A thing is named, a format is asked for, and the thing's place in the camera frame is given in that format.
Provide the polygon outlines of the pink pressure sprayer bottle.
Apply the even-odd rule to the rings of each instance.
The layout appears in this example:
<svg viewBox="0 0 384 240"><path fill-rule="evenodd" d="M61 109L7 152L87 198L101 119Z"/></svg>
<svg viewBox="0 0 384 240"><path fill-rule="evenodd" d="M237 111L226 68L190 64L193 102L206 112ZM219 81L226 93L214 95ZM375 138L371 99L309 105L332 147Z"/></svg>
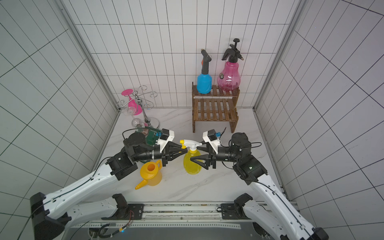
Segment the pink pressure sprayer bottle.
<svg viewBox="0 0 384 240"><path fill-rule="evenodd" d="M237 48L240 39L234 38L233 42L234 44L230 44L230 47L224 52L222 61L225 61L225 66L218 77L218 86L225 92L235 90L241 84L238 60L243 61L244 58Z"/></svg>

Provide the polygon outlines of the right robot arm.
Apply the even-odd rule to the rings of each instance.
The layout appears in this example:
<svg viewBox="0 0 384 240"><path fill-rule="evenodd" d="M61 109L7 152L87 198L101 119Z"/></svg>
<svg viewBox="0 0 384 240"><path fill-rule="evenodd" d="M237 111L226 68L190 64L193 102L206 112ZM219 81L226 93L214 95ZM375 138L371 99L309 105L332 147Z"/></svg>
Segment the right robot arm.
<svg viewBox="0 0 384 240"><path fill-rule="evenodd" d="M217 162L232 162L233 170L252 190L262 196L271 209L269 213L248 194L234 201L234 214L258 224L274 240L327 240L323 228L314 227L288 201L266 168L252 155L252 143L245 133L235 133L227 147L221 145L215 130L203 133L206 155L191 161L205 168Z"/></svg>

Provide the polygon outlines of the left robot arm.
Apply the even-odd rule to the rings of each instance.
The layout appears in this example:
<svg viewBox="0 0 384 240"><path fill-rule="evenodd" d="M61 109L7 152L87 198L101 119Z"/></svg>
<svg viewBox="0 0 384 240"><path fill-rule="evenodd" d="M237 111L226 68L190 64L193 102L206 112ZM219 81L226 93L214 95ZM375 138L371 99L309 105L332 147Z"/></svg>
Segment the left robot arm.
<svg viewBox="0 0 384 240"><path fill-rule="evenodd" d="M138 169L140 161L157 161L160 167L185 154L187 149L173 142L174 132L162 129L157 143L150 146L143 133L134 132L123 141L122 150L95 171L50 194L30 198L31 220L36 240L53 240L64 230L87 221L127 220L133 211L122 194L99 202L83 203L99 190L117 183Z"/></svg>

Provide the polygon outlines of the blue spray bottle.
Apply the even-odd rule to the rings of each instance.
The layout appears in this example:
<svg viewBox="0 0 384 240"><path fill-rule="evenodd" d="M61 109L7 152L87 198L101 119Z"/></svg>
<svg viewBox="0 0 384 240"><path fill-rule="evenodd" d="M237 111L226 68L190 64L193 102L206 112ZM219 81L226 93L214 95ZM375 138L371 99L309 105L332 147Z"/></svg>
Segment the blue spray bottle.
<svg viewBox="0 0 384 240"><path fill-rule="evenodd" d="M201 54L203 55L202 71L197 78L197 90L200 94L208 94L212 89L212 77L209 74L209 63L212 58L204 49L201 49Z"/></svg>

